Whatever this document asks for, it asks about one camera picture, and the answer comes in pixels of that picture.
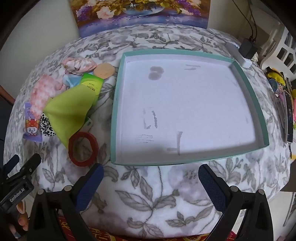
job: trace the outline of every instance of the yellow-green cloth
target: yellow-green cloth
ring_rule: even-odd
[[[54,132],[67,149],[70,137],[83,126],[95,97],[92,89],[77,85],[50,99],[43,109]]]

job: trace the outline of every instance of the purple snack package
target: purple snack package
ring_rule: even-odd
[[[23,138],[34,142],[42,142],[42,134],[40,130],[39,120],[31,113],[30,102],[25,103],[25,121],[26,128]]]

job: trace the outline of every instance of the metal bolt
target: metal bolt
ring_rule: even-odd
[[[233,192],[237,192],[239,189],[236,186],[231,186],[230,190]]]
[[[71,191],[72,190],[72,186],[71,185],[67,185],[67,186],[64,187],[64,190],[66,192]]]
[[[38,193],[39,195],[41,195],[42,193],[44,193],[44,190],[43,190],[43,189],[39,189],[37,193]]]
[[[264,193],[265,193],[263,189],[259,189],[258,192],[259,192],[261,195],[264,195]]]

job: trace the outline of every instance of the tablecloth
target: tablecloth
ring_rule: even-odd
[[[232,56],[226,42],[237,40],[214,29],[173,24],[142,24],[104,31],[73,41],[47,56],[31,71],[12,109],[4,147],[4,162],[14,154],[20,167],[39,153],[42,163],[32,175],[36,190],[59,191],[85,175],[88,167],[77,167],[56,136],[44,137],[42,143],[22,139],[25,127],[24,103],[41,74],[62,68],[66,57],[91,57],[96,63],[108,62],[116,73],[106,79],[97,105],[90,110],[94,125],[90,130],[98,141],[97,161],[104,165],[104,178],[88,208],[82,212],[87,225],[112,234],[142,238],[176,237],[210,232],[220,217],[202,187],[197,171],[207,163],[229,185],[242,191],[262,188],[270,199],[288,182],[290,159],[288,145],[282,140],[282,127],[275,96],[256,63],[243,69],[262,108],[270,145],[264,149],[233,158],[202,163],[133,167],[110,162],[110,121],[117,71],[123,52],[143,49],[183,49]],[[82,148],[86,155],[90,151]]]

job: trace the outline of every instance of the painting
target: painting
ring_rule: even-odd
[[[70,0],[80,36],[148,23],[207,28],[210,0]]]

